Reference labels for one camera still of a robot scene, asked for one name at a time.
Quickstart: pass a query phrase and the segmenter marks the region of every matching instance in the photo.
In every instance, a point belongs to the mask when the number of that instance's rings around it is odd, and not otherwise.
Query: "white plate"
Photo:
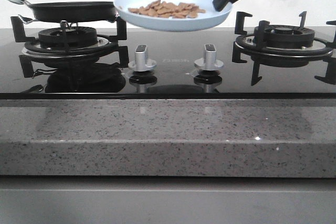
[[[114,5],[119,15],[126,22],[151,30],[161,31],[196,31],[208,29],[221,24],[229,15],[232,4],[229,3],[221,12],[217,12],[212,5],[213,0],[161,0],[166,2],[195,3],[201,9],[205,9],[206,13],[198,14],[197,18],[172,19],[172,18],[156,18],[140,14],[130,13],[128,8],[139,8],[147,6],[155,0],[114,0]]]

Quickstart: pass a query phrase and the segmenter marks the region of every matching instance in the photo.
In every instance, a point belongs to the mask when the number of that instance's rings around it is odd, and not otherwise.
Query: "granite countertop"
[[[336,177],[336,100],[0,100],[1,175]]]

